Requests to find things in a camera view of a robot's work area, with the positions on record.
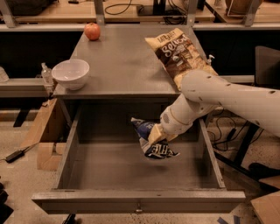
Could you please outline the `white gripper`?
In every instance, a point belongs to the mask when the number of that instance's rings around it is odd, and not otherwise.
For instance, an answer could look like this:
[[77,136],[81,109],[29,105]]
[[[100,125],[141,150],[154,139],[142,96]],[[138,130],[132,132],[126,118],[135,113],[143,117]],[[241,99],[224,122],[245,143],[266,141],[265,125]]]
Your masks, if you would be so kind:
[[215,105],[208,103],[190,101],[181,94],[161,114],[160,123],[152,127],[148,136],[149,144],[153,145],[164,139],[172,141],[189,130],[196,119],[207,115],[215,108]]

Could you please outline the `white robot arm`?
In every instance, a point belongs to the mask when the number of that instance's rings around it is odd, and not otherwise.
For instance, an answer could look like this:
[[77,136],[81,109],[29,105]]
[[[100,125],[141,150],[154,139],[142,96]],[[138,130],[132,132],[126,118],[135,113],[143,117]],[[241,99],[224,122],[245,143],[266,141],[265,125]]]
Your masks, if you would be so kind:
[[188,72],[180,83],[181,94],[160,116],[148,137],[150,144],[171,141],[193,122],[222,106],[249,122],[280,136],[280,91],[234,84],[203,70]]

